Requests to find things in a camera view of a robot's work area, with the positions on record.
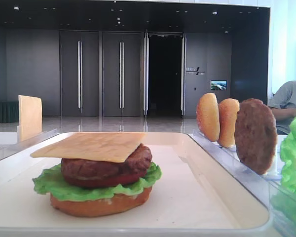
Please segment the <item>bun top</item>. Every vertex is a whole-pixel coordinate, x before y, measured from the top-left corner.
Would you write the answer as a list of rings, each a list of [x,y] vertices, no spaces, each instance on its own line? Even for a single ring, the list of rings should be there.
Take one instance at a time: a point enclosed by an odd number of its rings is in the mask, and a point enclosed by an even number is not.
[[[232,98],[222,100],[219,104],[220,134],[218,143],[225,148],[235,145],[235,122],[239,111],[239,101]]]

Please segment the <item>brown meat patty on burger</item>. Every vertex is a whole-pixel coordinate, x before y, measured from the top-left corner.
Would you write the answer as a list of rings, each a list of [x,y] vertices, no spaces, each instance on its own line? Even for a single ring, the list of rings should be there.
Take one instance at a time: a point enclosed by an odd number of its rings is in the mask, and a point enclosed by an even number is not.
[[[84,159],[62,159],[61,173],[81,180],[100,180],[120,174],[147,171],[151,165],[150,148],[140,144],[123,163],[91,161]]]

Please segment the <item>orange cheese slice on burger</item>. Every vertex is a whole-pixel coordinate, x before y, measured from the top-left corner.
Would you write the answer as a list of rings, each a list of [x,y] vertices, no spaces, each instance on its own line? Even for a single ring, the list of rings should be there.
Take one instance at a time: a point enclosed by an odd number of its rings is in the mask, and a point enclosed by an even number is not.
[[[140,132],[77,132],[36,150],[30,156],[123,163],[137,149],[145,135]]]

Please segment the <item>red tomato slice on burger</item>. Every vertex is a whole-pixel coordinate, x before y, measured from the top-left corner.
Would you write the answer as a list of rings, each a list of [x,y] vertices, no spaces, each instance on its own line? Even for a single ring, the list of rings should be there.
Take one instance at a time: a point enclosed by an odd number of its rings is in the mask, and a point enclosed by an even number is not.
[[[128,185],[137,182],[139,178],[144,177],[147,171],[141,171],[138,173],[120,174],[111,176],[108,178],[100,180],[81,180],[77,178],[72,178],[69,176],[64,176],[67,183],[83,188],[107,188],[115,187],[119,184]]]

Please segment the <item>standing brown meat patty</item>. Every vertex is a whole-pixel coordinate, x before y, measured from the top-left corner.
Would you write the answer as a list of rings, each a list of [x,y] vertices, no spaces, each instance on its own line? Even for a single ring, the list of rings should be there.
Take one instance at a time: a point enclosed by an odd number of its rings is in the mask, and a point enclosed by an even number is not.
[[[235,145],[240,162],[262,175],[273,163],[277,145],[276,120],[261,100],[240,103],[235,122]]]

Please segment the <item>green lettuce leaf on burger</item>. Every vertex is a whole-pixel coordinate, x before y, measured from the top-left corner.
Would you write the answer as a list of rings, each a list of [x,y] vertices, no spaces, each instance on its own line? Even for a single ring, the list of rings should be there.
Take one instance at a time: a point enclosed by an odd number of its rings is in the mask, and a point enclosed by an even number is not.
[[[32,181],[34,191],[40,195],[50,193],[60,201],[89,201],[112,198],[116,194],[139,195],[145,188],[152,187],[161,176],[160,166],[152,162],[146,175],[133,184],[87,189],[67,183],[61,174],[61,165],[58,164],[49,169],[44,169],[41,175],[33,178]]]

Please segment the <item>standing cheese slice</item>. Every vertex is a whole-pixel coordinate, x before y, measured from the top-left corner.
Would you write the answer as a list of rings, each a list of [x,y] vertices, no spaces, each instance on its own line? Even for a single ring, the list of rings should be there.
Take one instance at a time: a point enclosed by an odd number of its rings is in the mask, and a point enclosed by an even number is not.
[[[33,138],[42,132],[42,101],[39,97],[18,95],[19,142]]]

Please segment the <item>green lettuce in holder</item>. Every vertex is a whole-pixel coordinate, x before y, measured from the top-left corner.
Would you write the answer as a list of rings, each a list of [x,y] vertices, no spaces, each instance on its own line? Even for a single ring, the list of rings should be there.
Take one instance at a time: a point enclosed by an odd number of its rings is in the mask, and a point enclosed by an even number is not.
[[[290,124],[291,132],[280,147],[280,158],[284,162],[281,171],[280,190],[272,197],[273,207],[293,221],[296,227],[296,117]]]

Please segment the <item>far standing bun half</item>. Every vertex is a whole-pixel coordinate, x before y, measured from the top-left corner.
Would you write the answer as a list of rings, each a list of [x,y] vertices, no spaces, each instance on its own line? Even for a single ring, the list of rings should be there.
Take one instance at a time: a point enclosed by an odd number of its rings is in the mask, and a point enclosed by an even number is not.
[[[216,142],[220,134],[220,119],[214,93],[206,93],[199,99],[196,115],[200,132],[211,142]]]

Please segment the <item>middle double door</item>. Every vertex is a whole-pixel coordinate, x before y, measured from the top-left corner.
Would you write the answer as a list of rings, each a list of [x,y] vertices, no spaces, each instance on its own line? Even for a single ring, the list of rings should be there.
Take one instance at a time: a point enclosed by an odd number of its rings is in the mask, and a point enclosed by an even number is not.
[[[103,34],[105,116],[141,115],[141,35]]]

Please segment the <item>double door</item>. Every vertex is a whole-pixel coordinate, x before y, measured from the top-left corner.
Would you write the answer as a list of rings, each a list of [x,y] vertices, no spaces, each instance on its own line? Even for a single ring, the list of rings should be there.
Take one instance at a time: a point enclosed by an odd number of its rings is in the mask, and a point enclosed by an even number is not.
[[[141,115],[141,35],[103,34],[105,116]]]
[[[63,116],[99,116],[99,35],[60,33]]]

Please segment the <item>left double door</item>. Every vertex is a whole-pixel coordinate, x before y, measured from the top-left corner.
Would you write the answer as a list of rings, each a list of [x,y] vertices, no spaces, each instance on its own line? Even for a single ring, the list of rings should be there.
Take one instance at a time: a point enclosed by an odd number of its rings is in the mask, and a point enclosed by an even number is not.
[[[60,33],[63,116],[99,116],[99,35]]]

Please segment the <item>clear left ingredient rack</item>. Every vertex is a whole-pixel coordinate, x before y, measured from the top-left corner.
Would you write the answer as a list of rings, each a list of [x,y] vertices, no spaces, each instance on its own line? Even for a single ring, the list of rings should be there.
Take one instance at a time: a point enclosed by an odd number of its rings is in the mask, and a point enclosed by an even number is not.
[[[21,152],[31,146],[34,146],[40,142],[43,142],[45,140],[48,140],[49,138],[52,138],[54,136],[56,136],[58,134],[58,130],[54,129],[51,131],[46,131],[43,133],[40,133],[39,135],[27,139],[25,141],[16,143],[16,144],[12,144],[12,145],[4,145],[0,147],[0,161],[11,156],[14,155],[18,152]]]

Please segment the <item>clear right ingredient rack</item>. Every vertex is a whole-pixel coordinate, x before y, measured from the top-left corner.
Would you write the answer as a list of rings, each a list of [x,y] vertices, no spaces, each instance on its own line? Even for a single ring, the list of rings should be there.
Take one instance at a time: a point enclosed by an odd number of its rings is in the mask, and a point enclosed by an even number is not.
[[[223,148],[195,130],[190,137],[248,189],[270,211],[272,224],[282,237],[296,237],[296,194],[281,185],[283,162],[277,153],[270,170],[258,175],[243,165],[236,147]]]

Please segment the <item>small wall screen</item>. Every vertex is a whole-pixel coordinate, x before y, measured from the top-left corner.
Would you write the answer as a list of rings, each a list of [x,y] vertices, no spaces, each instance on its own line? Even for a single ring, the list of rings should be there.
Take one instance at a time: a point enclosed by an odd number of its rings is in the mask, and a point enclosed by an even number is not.
[[[226,80],[211,80],[210,81],[211,90],[227,90]]]

